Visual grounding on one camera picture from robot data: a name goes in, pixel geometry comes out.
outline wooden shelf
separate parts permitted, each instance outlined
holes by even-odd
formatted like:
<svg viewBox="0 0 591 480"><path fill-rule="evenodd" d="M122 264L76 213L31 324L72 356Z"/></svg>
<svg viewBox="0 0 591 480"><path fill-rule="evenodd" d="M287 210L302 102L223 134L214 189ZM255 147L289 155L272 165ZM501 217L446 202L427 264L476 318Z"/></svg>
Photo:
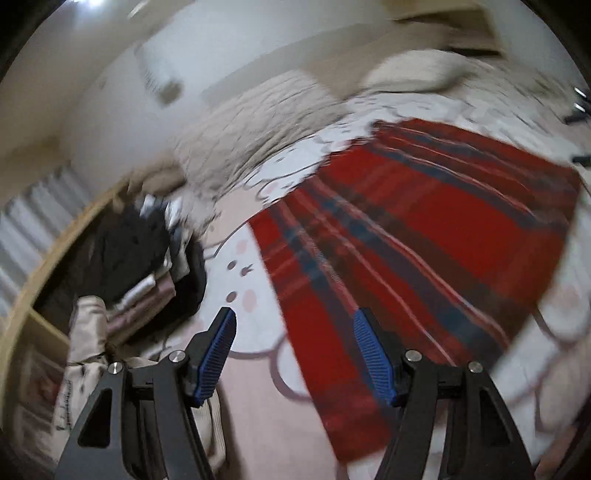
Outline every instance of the wooden shelf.
<svg viewBox="0 0 591 480"><path fill-rule="evenodd" d="M67 336L33 309L39 293L76 239L92 220L113 201L127 183L127 180L121 180L101 195L61 233L46 252L43 263L29 276L15 300L8 323L0 338L0 427L5 417L6 395L10 394L7 390L7 383L11 372L12 358L23 331L26 330L27 339L30 338L33 343L45 342L50 353L56 359L63 358L65 361L67 355L69 347Z"/></svg>

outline white wall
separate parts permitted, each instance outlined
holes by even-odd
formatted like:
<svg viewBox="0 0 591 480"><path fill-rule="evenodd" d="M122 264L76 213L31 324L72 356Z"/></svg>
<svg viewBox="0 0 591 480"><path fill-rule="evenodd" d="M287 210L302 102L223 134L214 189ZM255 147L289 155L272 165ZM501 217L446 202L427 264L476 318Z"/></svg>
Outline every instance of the white wall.
<svg viewBox="0 0 591 480"><path fill-rule="evenodd" d="M155 160L206 108L202 92L232 72L313 35L372 22L387 24L379 0L199 0L147 43L184 82L182 97L161 107L129 48L70 113L62 149L97 193Z"/></svg>
<svg viewBox="0 0 591 480"><path fill-rule="evenodd" d="M521 0L479 0L491 20L506 55L575 85L586 85L583 76L560 40Z"/></svg>
<svg viewBox="0 0 591 480"><path fill-rule="evenodd" d="M67 1L35 31L0 82L0 157L56 135L80 95L123 49L192 0Z"/></svg>

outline fabric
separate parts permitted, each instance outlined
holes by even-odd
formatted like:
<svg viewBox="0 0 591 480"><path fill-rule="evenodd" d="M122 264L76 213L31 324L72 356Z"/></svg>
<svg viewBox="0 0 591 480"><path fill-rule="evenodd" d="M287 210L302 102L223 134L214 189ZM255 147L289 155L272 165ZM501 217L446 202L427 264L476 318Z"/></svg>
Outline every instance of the fabric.
<svg viewBox="0 0 591 480"><path fill-rule="evenodd" d="M551 280L579 188L574 170L471 132L377 123L374 139L251 219L339 460L390 437L353 312L370 307L433 361L491 368Z"/></svg>
<svg viewBox="0 0 591 480"><path fill-rule="evenodd" d="M194 236L189 240L185 252L190 272L174 283L176 296L149 323L134 333L127 340L128 343L145 339L159 330L170 331L173 325L188 319L198 311L206 292L207 272L203 249Z"/></svg>
<svg viewBox="0 0 591 480"><path fill-rule="evenodd" d="M162 212L144 219L127 206L114 227L97 233L89 263L92 275L87 275L80 295L99 296L106 304L114 304L162 266L169 244Z"/></svg>
<svg viewBox="0 0 591 480"><path fill-rule="evenodd" d="M283 147L346 114L312 77L292 70L219 105L190 125L174 148L202 205L187 212L197 233L213 216L213 200Z"/></svg>
<svg viewBox="0 0 591 480"><path fill-rule="evenodd" d="M183 200L178 196L162 199L146 195L139 212L140 216L147 218L155 210L164 212L166 228L170 236L170 252L173 257L171 275L173 281L178 282L190 272L185 250L193 234L182 219Z"/></svg>
<svg viewBox="0 0 591 480"><path fill-rule="evenodd" d="M150 292L156 286L156 277L153 273L145 277L143 280L140 280L138 284L133 287L129 292L127 292L121 300L117 302L113 306L113 311L115 313L124 312L131 306L133 306L136 302L138 302L141 298L145 297L145 295Z"/></svg>
<svg viewBox="0 0 591 480"><path fill-rule="evenodd" d="M180 170L180 165L178 161L174 158L172 152L165 152L162 154L161 158L159 158L154 163L144 167L134 170L131 175L129 176L129 185L127 187L127 193L130 196L135 196L138 193L142 192L144 182L149 180L152 177L157 177L160 173L168 173L170 171Z"/></svg>
<svg viewBox="0 0 591 480"><path fill-rule="evenodd" d="M371 43L311 63L304 69L327 87L332 95L345 100L358 93L365 76L387 58L407 50L445 48L452 32L451 27L442 24L396 24L393 31Z"/></svg>
<svg viewBox="0 0 591 480"><path fill-rule="evenodd" d="M591 333L554 365L538 396L543 428L559 431L572 425L591 395Z"/></svg>
<svg viewBox="0 0 591 480"><path fill-rule="evenodd" d="M107 335L112 343L121 344L124 338L127 339L132 333L137 331L148 323L156 314L174 298L176 291L174 289L173 279L170 273L164 274L155 282L155 287L146 293L133 306L121 313L116 313L108 319Z"/></svg>
<svg viewBox="0 0 591 480"><path fill-rule="evenodd" d="M51 455L56 463L88 397L108 366L105 311L100 298L81 297L73 313L67 366L53 413Z"/></svg>
<svg viewBox="0 0 591 480"><path fill-rule="evenodd" d="M380 92L442 90L468 71L463 55L441 50L411 50L394 55L368 73L362 86Z"/></svg>
<svg viewBox="0 0 591 480"><path fill-rule="evenodd" d="M78 299L70 335L68 364L53 416L50 455L56 464L88 398L107 369L107 329L105 303L98 297ZM148 367L156 363L139 357L124 361L128 368ZM209 465L216 472L226 459L217 391L201 408L192 408L191 412Z"/></svg>
<svg viewBox="0 0 591 480"><path fill-rule="evenodd" d="M439 95L379 93L351 98L347 117L273 155L216 202L216 217L200 238L207 259L208 288L199 312L172 335L166 331L165 337L149 345L152 352L163 346L167 350L182 348L193 334L209 325L223 305L231 306L241 319L221 379L223 404L228 408L224 412L232 425L228 459L239 472L228 472L221 478L255 480L274 478L281 472L285 480L347 476L350 480L374 480L383 455L382 450L347 464L335 458L285 337L281 309L274 306L275 290L265 275L259 246L248 224L251 216L314 174L328 153L346 149L355 138L371 136L376 119L445 122L565 166L570 163L573 148L591 151L591 125L566 127L553 114L570 110L570 88L505 61L494 62L503 64L502 70L490 61L470 62L487 68L479 67L470 77L461 79L452 89L456 98L444 96L449 90ZM579 172L591 181L591 172L582 168ZM190 196L183 198L191 201ZM591 242L591 202L586 194L581 201L562 266L555 271L553 286L539 305L549 329L542 330L540 319L530 316L492 371L533 463L555 438L554 433L537 428L538 382L547 372L545 366L560 357L563 345L584 336L591 325L585 294L591 283L585 280L580 284L591 273L587 248ZM586 220L584 228L577 226L577 218ZM445 426L445 419L436 424L425 478L439 474Z"/></svg>
<svg viewBox="0 0 591 480"><path fill-rule="evenodd" d="M164 197L183 186L186 181L180 167L168 168L150 175L149 178L144 180L142 192L157 197Z"/></svg>

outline pillow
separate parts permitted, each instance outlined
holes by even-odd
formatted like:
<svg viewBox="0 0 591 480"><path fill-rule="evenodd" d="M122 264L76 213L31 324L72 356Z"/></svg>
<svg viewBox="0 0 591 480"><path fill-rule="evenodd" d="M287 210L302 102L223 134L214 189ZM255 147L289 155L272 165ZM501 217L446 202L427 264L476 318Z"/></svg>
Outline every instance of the pillow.
<svg viewBox="0 0 591 480"><path fill-rule="evenodd" d="M441 50L411 50L388 58L364 78L364 89L431 92L451 85L469 69L466 57Z"/></svg>
<svg viewBox="0 0 591 480"><path fill-rule="evenodd" d="M408 50L446 48L453 31L452 27L436 23L395 24L391 32L379 39L327 60L310 63L304 70L332 95L347 99L362 89L363 78L388 57Z"/></svg>

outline bed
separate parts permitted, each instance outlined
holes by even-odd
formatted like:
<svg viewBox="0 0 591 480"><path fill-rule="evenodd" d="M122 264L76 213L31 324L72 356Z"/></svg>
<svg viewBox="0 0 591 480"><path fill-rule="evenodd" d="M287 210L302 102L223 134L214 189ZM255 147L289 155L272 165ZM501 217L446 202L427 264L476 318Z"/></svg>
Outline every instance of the bed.
<svg viewBox="0 0 591 480"><path fill-rule="evenodd" d="M349 114L273 154L217 200L201 237L208 285L199 312L172 333L151 337L143 355L183 348L222 306L236 312L238 331L220 380L225 403L228 468L223 478L369 480L383 450L339 462L301 373L280 302L249 220L314 175L327 155L372 134L375 121L409 118L455 125L512 144L554 163L591 151L586 124L566 127L570 91L552 79L504 61L472 61L473 74L442 94L360 93ZM583 180L585 170L579 171ZM191 192L180 192L184 202ZM539 392L553 362L590 331L591 200L586 192L550 288L496 363L492 376L514 417L532 462L560 431L537 417ZM438 418L425 478L437 478L444 441Z"/></svg>

